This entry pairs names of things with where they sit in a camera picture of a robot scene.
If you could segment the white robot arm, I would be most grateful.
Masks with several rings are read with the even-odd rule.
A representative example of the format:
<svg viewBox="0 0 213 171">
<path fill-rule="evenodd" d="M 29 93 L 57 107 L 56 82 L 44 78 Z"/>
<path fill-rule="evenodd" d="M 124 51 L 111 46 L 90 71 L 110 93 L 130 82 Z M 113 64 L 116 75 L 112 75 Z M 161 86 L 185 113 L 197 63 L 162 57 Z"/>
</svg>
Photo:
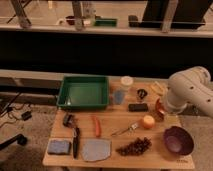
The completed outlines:
<svg viewBox="0 0 213 171">
<path fill-rule="evenodd" d="M 191 103 L 213 118 L 213 90 L 207 87 L 210 80 L 209 71 L 200 66 L 172 74 L 168 79 L 169 89 L 162 97 L 164 109 L 179 114 Z"/>
</svg>

